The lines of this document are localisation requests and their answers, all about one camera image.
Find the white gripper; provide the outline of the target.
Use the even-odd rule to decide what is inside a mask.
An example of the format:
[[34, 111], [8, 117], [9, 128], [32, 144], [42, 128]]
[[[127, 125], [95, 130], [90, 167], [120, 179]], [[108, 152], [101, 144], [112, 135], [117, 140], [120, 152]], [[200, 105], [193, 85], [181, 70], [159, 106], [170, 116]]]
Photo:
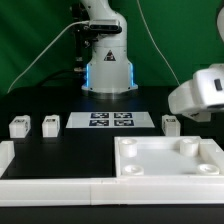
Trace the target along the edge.
[[211, 114], [224, 112], [224, 64], [212, 64], [193, 75], [196, 111], [193, 119], [209, 122]]

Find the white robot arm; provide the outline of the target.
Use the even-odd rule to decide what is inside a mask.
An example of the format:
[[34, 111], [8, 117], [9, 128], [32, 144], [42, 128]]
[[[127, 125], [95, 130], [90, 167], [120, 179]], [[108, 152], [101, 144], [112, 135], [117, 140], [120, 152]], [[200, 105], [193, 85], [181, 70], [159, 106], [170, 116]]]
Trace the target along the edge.
[[[137, 91], [133, 65], [127, 58], [127, 22], [113, 11], [108, 0], [80, 0], [96, 35], [92, 59], [86, 67], [82, 91], [101, 99], [117, 99]], [[213, 64], [194, 73], [168, 96], [170, 111], [205, 122], [215, 112], [224, 112], [224, 64]]]

